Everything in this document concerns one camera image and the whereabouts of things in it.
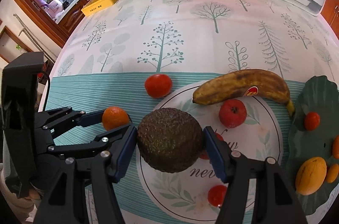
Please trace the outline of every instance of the red tomato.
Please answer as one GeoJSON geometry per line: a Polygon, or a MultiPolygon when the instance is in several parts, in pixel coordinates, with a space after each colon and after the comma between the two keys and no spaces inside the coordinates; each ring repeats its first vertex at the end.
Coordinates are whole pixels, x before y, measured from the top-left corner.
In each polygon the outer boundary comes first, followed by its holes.
{"type": "Polygon", "coordinates": [[[227,187],[224,185],[214,186],[208,191],[207,199],[209,203],[217,208],[220,208],[224,202],[227,192],[227,187]]]}
{"type": "Polygon", "coordinates": [[[227,128],[240,126],[246,120],[246,117],[246,107],[238,99],[226,100],[219,111],[219,120],[227,128]]]}
{"type": "Polygon", "coordinates": [[[170,93],[172,80],[166,74],[154,74],[146,79],[145,89],[149,96],[159,99],[170,93]]]}
{"type": "Polygon", "coordinates": [[[317,112],[309,112],[304,119],[306,130],[315,130],[320,124],[320,116],[317,112]]]}
{"type": "MultiPolygon", "coordinates": [[[[224,140],[223,137],[222,137],[220,134],[216,133],[216,136],[217,136],[217,138],[218,138],[220,141],[223,141],[223,140],[224,140]]],[[[209,159],[210,159],[209,156],[208,156],[208,154],[207,154],[207,152],[206,152],[206,150],[203,150],[203,151],[202,151],[202,153],[200,154],[199,158],[201,158],[201,159],[203,159],[203,160],[209,160],[209,159]]]]}

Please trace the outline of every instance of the blue gripper pad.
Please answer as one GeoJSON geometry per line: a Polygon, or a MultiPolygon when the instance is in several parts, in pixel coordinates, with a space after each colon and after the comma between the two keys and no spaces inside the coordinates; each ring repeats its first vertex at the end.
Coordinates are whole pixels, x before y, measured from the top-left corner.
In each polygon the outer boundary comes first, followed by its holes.
{"type": "Polygon", "coordinates": [[[226,183],[227,175],[225,172],[224,160],[220,152],[222,148],[221,144],[219,143],[220,140],[216,137],[213,129],[210,126],[206,126],[203,132],[205,135],[205,148],[213,166],[215,175],[223,183],[226,183]]]}
{"type": "Polygon", "coordinates": [[[137,144],[137,129],[130,126],[119,142],[118,158],[116,160],[115,182],[118,183],[126,174],[131,161],[135,146],[137,144]]]}

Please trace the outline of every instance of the banana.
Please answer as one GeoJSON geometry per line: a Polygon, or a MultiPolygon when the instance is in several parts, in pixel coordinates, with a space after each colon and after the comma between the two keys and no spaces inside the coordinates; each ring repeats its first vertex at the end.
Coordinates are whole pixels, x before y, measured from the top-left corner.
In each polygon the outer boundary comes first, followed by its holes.
{"type": "Polygon", "coordinates": [[[193,103],[210,105],[251,95],[283,104],[290,116],[294,114],[286,82],[276,73],[261,69],[239,70],[211,79],[194,91],[193,103]]]}

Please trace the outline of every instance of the black cable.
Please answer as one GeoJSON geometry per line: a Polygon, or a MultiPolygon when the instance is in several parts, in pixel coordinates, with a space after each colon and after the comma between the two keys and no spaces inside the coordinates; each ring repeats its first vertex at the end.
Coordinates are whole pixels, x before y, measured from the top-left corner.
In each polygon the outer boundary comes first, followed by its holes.
{"type": "Polygon", "coordinates": [[[46,92],[46,96],[45,96],[45,102],[44,102],[43,108],[42,108],[42,111],[45,111],[48,95],[50,94],[50,76],[45,71],[41,71],[41,73],[43,73],[47,77],[47,82],[48,82],[47,92],[46,92]]]}

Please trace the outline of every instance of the avocado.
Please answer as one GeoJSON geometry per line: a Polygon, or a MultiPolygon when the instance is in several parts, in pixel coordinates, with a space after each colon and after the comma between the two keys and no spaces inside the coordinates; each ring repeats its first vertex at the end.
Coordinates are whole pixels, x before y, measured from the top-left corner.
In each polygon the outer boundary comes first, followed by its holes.
{"type": "Polygon", "coordinates": [[[152,168],[178,173],[198,159],[204,148],[204,134],[187,112],[160,108],[141,120],[137,143],[141,156],[152,168]]]}

